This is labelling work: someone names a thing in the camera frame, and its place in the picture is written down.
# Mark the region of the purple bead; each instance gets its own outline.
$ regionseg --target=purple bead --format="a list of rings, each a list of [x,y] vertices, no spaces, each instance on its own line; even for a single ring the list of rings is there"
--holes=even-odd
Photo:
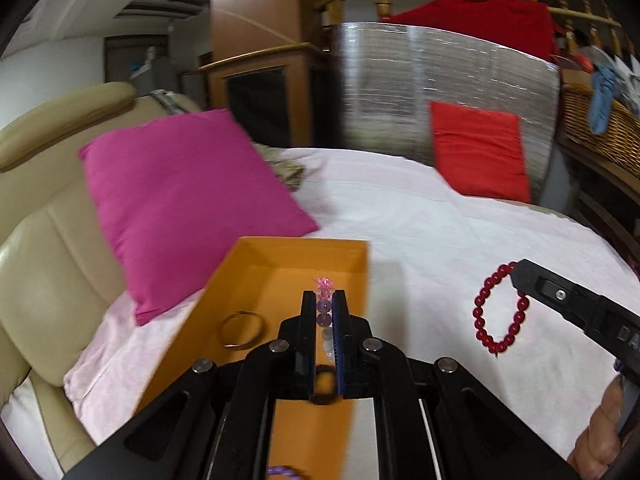
[[[318,317],[316,317],[316,323],[323,328],[331,325],[331,322],[331,314],[318,314]]]
[[[316,310],[320,312],[320,314],[327,314],[328,312],[331,312],[331,301],[319,300],[316,303]]]

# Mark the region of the beige leather sofa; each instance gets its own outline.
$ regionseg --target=beige leather sofa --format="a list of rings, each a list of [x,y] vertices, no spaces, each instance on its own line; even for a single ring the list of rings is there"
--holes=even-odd
[[[198,110],[178,96],[180,105]],[[78,149],[105,132],[165,115],[126,83],[107,83],[43,104],[0,130],[0,408],[30,375],[63,471],[93,448],[61,388],[124,291],[99,231]],[[35,479],[4,424],[0,478]]]

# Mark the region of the gold bangle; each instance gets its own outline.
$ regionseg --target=gold bangle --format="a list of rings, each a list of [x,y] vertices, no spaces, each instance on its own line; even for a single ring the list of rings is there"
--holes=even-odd
[[[225,337],[223,334],[225,325],[232,319],[235,319],[236,317],[240,317],[240,316],[256,317],[260,322],[260,325],[258,326],[258,332],[251,339],[249,339],[249,341],[246,341],[244,343],[240,343],[240,344],[225,343]],[[264,332],[264,319],[262,318],[262,316],[260,316],[260,314],[256,314],[255,312],[248,312],[245,310],[239,310],[238,312],[229,314],[228,316],[225,317],[225,319],[222,320],[222,323],[220,323],[220,327],[218,329],[218,338],[222,343],[222,346],[224,346],[225,348],[228,348],[229,350],[238,352],[241,350],[247,350],[248,348],[255,346],[255,344],[258,341],[260,341],[260,339],[262,338],[263,332]]]

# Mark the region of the human hand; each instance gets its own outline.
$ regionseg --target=human hand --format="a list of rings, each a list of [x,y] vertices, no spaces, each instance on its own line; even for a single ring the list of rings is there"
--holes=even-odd
[[[575,441],[567,462],[584,480],[597,480],[620,453],[616,424],[620,419],[624,395],[620,376],[607,387],[602,402],[591,415],[589,427]]]

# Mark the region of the blue cloth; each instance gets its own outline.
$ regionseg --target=blue cloth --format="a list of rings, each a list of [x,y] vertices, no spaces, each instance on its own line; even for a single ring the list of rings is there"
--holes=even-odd
[[[609,126],[609,116],[617,92],[618,77],[612,69],[599,66],[591,75],[591,86],[593,86],[593,97],[587,116],[589,129],[594,135],[602,135]]]

